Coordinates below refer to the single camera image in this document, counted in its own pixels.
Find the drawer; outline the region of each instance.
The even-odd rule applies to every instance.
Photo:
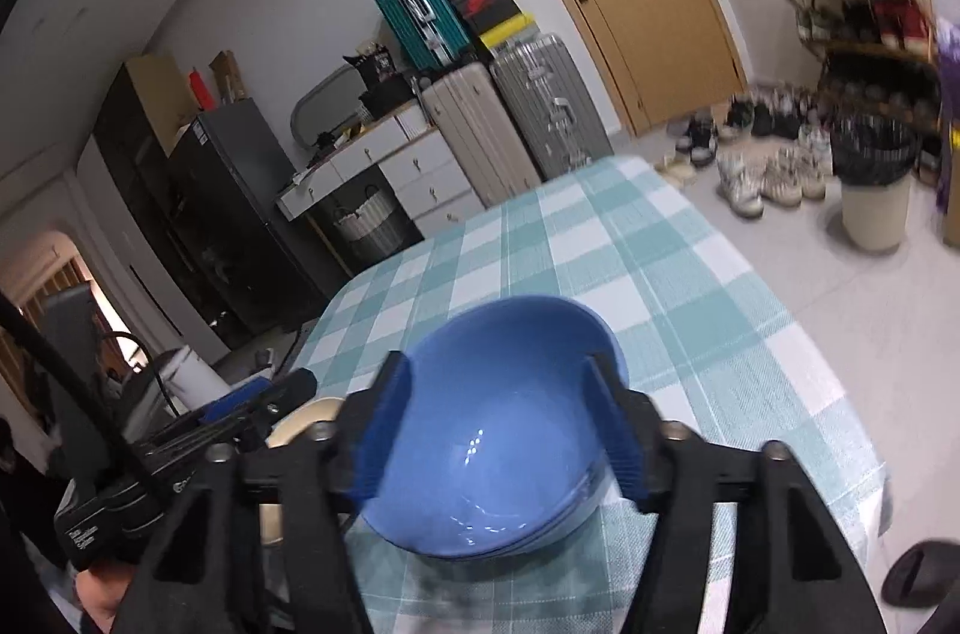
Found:
[[[376,127],[365,132],[353,143],[340,149],[330,162],[337,169],[342,180],[347,181],[358,173],[366,171],[378,160],[396,151],[407,142],[400,123],[396,119],[384,119]]]
[[[416,220],[469,189],[470,182],[460,170],[460,166],[455,162],[448,162],[398,190],[397,200],[410,218]]]
[[[294,219],[343,183],[333,165],[325,162],[307,174],[296,187],[291,187],[283,193],[277,201],[277,206],[288,220]]]
[[[424,238],[431,238],[446,228],[466,222],[483,210],[483,202],[470,190],[466,195],[445,202],[441,207],[424,214],[416,220],[416,228],[424,234]]]
[[[453,161],[453,152],[440,135],[440,130],[405,146],[380,164],[380,170],[394,190],[407,186],[423,175]]]

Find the trash can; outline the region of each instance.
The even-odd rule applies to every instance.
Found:
[[[920,136],[897,119],[855,114],[834,124],[830,146],[851,240],[866,252],[894,249],[904,240]]]

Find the checkered tablecloth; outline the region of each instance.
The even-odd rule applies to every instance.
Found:
[[[551,181],[360,274],[296,365],[317,375],[318,394],[344,396],[368,386],[391,349],[477,303],[525,293],[567,295],[600,314],[631,388],[651,394],[664,418],[712,442],[791,445],[866,562],[884,468],[843,388],[742,255],[637,157]],[[611,632],[655,522],[613,490],[578,531],[529,556],[423,559],[362,522],[349,547],[377,632]],[[723,628],[732,555],[725,506],[701,631]]]

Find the black cable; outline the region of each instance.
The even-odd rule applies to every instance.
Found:
[[[43,338],[40,331],[20,314],[20,310],[2,292],[0,292],[0,325],[7,329],[7,332],[13,337],[13,341],[23,351],[26,351],[37,363],[40,363],[48,375],[64,388],[75,404],[80,407],[80,411],[88,417],[90,423],[93,423],[93,426],[104,438],[110,454],[123,464],[131,476],[143,485],[144,490],[160,506],[166,508],[173,494],[150,475],[150,471],[147,471],[143,461],[127,444],[123,434],[107,417],[100,404],[93,399],[85,384],[83,384],[83,380],[80,379],[80,375],[74,372],[70,364],[64,360],[64,356]]]
[[[140,351],[143,353],[144,357],[147,358],[147,365],[150,366],[150,370],[154,373],[154,378],[157,380],[157,387],[160,388],[160,394],[163,396],[163,399],[166,400],[167,406],[170,407],[170,411],[174,413],[174,417],[179,417],[179,412],[176,411],[174,406],[173,399],[171,399],[170,394],[167,392],[167,386],[163,383],[163,379],[160,378],[160,372],[157,370],[157,367],[154,365],[154,356],[150,354],[150,351],[143,345],[143,342],[140,341],[133,333],[128,333],[126,330],[112,330],[109,333],[104,333],[101,338],[103,339],[130,339],[133,343],[138,346]]]
[[[296,345],[299,343],[299,337],[304,333],[304,326],[301,325],[296,329],[296,336],[294,336],[294,343],[291,343],[290,349],[287,349],[287,354],[283,356],[283,360],[280,361],[280,365],[277,367],[277,373],[283,373],[283,367],[287,365],[287,360],[290,359],[290,355],[293,354]]]

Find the wooden shelf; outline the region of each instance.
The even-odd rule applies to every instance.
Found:
[[[904,62],[923,62],[926,65],[936,65],[936,60],[931,55],[915,55],[906,49],[891,49],[882,43],[856,43],[853,41],[803,41],[803,45],[813,55],[817,55],[817,50],[823,52],[851,52],[856,55],[883,56],[890,59],[899,59]]]

